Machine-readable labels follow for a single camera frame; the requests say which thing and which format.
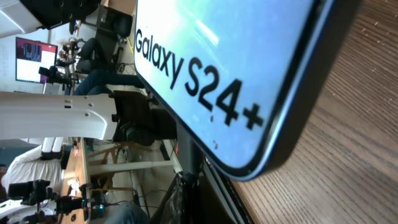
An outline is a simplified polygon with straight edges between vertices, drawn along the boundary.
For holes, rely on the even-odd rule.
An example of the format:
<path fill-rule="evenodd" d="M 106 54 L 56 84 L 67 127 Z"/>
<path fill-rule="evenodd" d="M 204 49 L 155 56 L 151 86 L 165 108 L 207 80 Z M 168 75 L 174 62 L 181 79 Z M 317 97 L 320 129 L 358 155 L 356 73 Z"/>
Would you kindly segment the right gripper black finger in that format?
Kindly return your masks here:
<path fill-rule="evenodd" d="M 184 172 L 176 173 L 150 224 L 192 224 L 194 196 L 198 190 L 198 177 Z"/>

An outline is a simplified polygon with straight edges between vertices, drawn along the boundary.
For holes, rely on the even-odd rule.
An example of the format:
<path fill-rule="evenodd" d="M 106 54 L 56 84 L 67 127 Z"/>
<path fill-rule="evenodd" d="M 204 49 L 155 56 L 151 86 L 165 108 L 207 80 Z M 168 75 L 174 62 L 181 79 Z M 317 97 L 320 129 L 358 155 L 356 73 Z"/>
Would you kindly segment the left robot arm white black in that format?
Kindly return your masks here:
<path fill-rule="evenodd" d="M 99 1 L 1 1 L 1 37 L 52 29 L 83 20 Z M 115 91 L 89 95 L 1 92 L 1 139 L 83 137 L 143 146 L 176 139 L 166 110 L 150 108 L 145 95 Z"/>

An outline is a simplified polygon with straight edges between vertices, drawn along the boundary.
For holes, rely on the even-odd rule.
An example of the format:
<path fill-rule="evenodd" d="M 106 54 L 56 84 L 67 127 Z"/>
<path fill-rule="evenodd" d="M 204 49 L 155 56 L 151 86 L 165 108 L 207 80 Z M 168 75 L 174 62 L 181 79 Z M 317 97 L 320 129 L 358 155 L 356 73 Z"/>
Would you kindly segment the blue Galaxy S24+ smartphone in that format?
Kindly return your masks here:
<path fill-rule="evenodd" d="M 138 1 L 134 63 L 220 171 L 238 181 L 294 150 L 359 1 Z"/>

